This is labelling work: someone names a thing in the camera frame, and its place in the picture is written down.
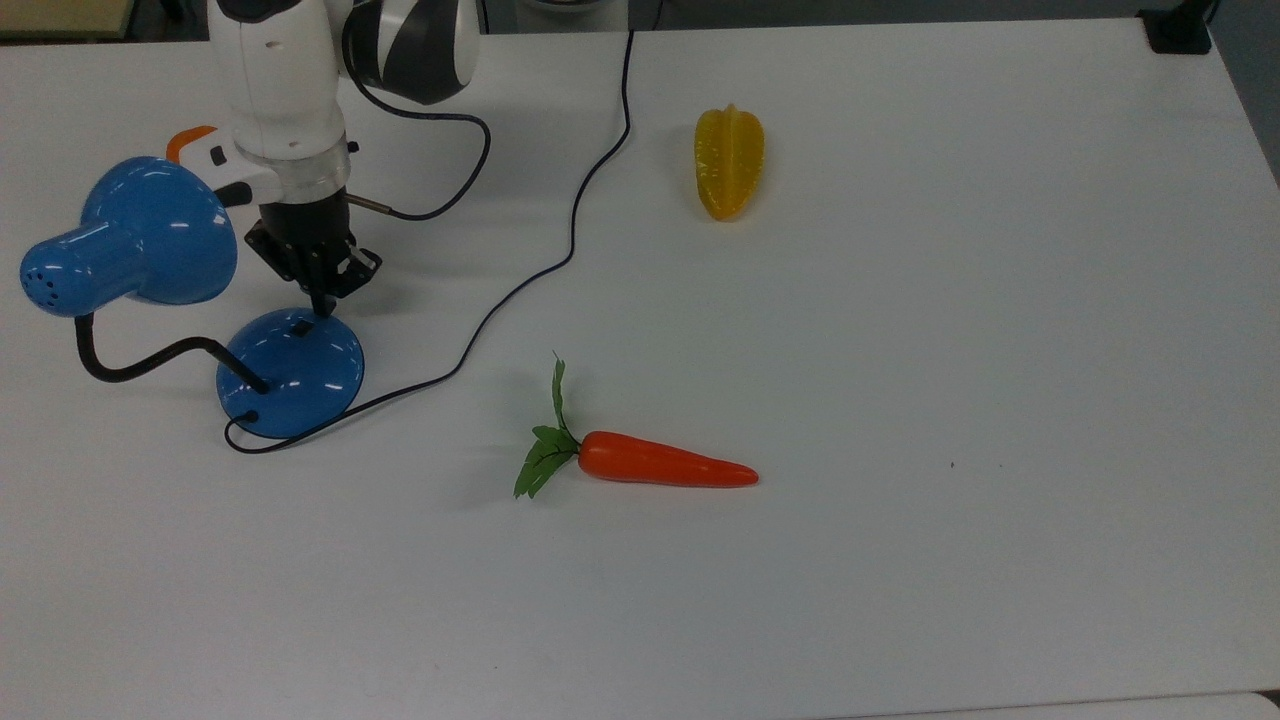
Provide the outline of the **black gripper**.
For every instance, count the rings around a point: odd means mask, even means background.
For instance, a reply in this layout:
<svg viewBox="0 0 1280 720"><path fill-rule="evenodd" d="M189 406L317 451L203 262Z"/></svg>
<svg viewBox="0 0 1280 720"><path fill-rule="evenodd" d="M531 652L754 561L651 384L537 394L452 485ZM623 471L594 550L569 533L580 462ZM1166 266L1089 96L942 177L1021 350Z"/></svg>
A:
<svg viewBox="0 0 1280 720"><path fill-rule="evenodd" d="M244 241L283 281L308 296L315 316L330 316L338 299L366 286L381 266L379 255L357 245L344 195L265 204Z"/></svg>

